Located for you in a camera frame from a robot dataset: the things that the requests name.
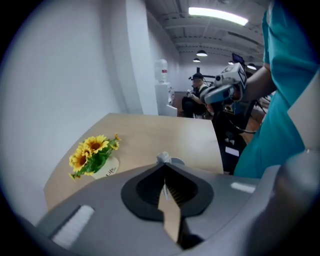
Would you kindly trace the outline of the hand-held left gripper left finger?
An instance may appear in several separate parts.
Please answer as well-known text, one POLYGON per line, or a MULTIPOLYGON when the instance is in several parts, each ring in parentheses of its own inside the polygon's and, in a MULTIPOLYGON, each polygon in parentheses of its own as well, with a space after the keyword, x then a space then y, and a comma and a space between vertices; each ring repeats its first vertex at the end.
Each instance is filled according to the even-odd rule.
POLYGON ((47 237, 68 221, 82 227, 77 240, 69 248, 72 253, 180 253, 162 222, 142 220, 124 205, 121 190, 131 178, 153 164, 124 171, 92 181, 53 207, 38 223, 37 228, 47 237), (94 211, 86 224, 77 210, 87 206, 94 211))

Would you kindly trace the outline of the person's teal shirt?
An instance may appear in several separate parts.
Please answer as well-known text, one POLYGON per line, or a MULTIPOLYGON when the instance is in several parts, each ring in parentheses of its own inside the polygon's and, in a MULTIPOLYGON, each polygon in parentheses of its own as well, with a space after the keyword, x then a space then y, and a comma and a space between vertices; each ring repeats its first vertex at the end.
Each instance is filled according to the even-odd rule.
POLYGON ((305 146, 288 110, 320 68, 319 55, 304 29, 281 0, 271 0, 262 18, 263 64, 276 86, 267 114, 241 153, 234 175, 260 179, 265 169, 282 165, 305 146))

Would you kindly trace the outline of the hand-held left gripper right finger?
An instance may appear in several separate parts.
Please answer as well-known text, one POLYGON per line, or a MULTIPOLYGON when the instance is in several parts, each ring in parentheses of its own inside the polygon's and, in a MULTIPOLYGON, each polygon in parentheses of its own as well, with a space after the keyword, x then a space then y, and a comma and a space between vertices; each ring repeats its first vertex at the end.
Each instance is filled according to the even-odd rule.
POLYGON ((182 250, 218 234, 245 206, 258 180, 166 164, 164 230, 182 250))

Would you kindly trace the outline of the clear water bottle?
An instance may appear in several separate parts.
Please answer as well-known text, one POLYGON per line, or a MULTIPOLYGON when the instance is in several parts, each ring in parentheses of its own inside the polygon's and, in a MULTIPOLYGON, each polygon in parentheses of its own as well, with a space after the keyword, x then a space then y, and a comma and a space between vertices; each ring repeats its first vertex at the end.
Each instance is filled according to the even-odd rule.
POLYGON ((159 83, 166 83, 168 79, 168 62, 165 59, 158 59, 154 64, 155 80, 159 83))

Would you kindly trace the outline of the white water dispenser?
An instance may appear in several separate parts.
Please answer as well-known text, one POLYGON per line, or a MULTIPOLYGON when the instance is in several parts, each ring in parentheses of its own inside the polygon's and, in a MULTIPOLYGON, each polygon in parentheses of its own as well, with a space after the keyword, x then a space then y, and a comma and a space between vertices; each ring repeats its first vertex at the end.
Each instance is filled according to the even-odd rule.
POLYGON ((175 91, 169 82, 155 85, 155 95, 159 116, 177 117, 178 109, 173 106, 175 91))

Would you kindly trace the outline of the potted yellow sunflowers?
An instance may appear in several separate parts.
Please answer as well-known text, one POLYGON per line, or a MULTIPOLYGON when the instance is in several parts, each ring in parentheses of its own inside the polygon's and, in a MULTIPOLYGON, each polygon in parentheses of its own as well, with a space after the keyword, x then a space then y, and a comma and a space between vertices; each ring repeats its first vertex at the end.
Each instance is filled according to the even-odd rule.
POLYGON ((72 173, 69 174, 75 181, 83 176, 97 174, 108 160, 112 157, 113 151, 119 149, 118 134, 114 138, 107 138, 104 135, 90 136, 80 142, 73 154, 69 157, 69 166, 72 173))

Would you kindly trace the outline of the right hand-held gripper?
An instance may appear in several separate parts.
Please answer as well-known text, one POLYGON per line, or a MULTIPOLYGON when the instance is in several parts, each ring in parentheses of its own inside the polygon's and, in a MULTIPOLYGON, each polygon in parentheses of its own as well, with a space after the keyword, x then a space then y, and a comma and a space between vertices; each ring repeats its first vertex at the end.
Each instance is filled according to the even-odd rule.
POLYGON ((239 62, 228 65, 215 76, 215 87, 203 89, 199 98, 206 105, 228 100, 241 101, 246 91, 247 80, 247 75, 239 62))

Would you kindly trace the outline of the long ceiling light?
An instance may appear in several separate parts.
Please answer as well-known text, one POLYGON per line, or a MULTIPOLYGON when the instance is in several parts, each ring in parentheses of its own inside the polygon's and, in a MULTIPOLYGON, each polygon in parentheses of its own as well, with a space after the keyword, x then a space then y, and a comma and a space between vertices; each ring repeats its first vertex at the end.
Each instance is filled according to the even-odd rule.
POLYGON ((203 7, 189 7, 188 14, 191 16, 204 16, 204 17, 222 19, 222 20, 236 23, 241 26, 245 26, 249 21, 247 18, 244 18, 242 16, 239 16, 230 12, 211 9, 211 8, 203 8, 203 7))

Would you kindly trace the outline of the person's right forearm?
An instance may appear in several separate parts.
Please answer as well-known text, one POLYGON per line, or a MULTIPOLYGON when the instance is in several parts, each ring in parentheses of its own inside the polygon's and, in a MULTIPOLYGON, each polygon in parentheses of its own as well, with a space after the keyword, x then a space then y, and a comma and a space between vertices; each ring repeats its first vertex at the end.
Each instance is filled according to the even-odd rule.
POLYGON ((264 63, 263 66, 247 79, 246 90, 242 96, 245 102, 266 97, 277 89, 272 79, 270 65, 264 63))

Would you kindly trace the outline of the light wooden table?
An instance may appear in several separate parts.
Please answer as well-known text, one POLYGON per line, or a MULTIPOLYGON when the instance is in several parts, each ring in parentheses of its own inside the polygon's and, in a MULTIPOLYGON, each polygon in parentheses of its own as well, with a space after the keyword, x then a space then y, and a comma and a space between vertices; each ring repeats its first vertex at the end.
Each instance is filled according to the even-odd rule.
POLYGON ((223 163, 212 122, 185 117, 109 113, 86 131, 78 142, 91 136, 120 137, 113 152, 118 172, 152 165, 168 152, 196 170, 222 174, 223 163))

